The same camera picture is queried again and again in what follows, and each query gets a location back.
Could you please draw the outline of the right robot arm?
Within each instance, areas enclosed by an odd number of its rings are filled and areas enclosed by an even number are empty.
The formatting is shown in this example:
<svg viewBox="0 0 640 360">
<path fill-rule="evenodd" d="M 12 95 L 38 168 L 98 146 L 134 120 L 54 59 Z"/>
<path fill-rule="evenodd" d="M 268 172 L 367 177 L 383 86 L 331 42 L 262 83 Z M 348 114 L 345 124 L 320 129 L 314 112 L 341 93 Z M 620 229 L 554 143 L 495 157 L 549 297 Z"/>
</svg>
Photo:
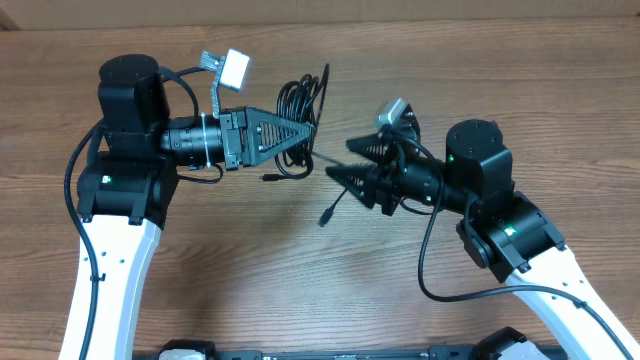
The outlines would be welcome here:
<svg viewBox="0 0 640 360">
<path fill-rule="evenodd" d="M 571 359 L 636 359 L 639 344 L 607 307 L 581 270 L 565 237 L 512 179 L 513 157 L 494 122 L 465 120 L 446 136 L 436 159 L 410 125 L 383 125 L 350 139 L 348 149 L 367 158 L 331 166 L 327 175 L 364 206 L 391 216 L 405 199 L 461 215 L 456 231 L 474 263 L 499 287 L 428 298 L 448 303 L 502 294 L 519 297 L 546 325 Z"/>
</svg>

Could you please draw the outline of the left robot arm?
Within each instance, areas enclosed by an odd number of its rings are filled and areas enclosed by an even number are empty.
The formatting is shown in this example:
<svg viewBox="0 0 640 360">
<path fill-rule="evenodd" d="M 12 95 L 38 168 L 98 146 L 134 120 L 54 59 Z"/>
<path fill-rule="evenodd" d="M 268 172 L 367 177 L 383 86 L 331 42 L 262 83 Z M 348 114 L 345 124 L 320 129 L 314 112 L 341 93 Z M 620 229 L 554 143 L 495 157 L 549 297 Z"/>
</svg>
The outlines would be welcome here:
<svg viewBox="0 0 640 360">
<path fill-rule="evenodd" d="M 82 138 L 81 173 L 67 168 L 64 197 L 79 234 L 78 271 L 60 355 L 128 359 L 151 259 L 177 186 L 274 161 L 302 179 L 324 101 L 325 76 L 304 75 L 279 91 L 274 111 L 242 106 L 172 117 L 165 85 L 185 84 L 148 55 L 127 54 L 99 71 L 101 119 Z"/>
</svg>

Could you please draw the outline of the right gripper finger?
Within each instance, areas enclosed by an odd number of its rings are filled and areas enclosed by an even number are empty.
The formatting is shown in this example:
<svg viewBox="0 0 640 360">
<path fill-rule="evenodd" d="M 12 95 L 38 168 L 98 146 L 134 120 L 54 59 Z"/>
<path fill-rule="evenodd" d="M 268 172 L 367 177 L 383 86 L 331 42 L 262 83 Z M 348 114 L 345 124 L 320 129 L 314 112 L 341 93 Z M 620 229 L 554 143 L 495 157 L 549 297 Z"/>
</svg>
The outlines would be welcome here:
<svg viewBox="0 0 640 360">
<path fill-rule="evenodd" d="M 346 146 L 350 152 L 377 164 L 388 163 L 395 156 L 393 140 L 382 133 L 348 139 Z"/>
<path fill-rule="evenodd" d="M 388 193 L 384 185 L 383 170 L 376 165 L 329 166 L 326 174 L 348 190 L 364 206 L 371 209 L 382 205 Z"/>
</svg>

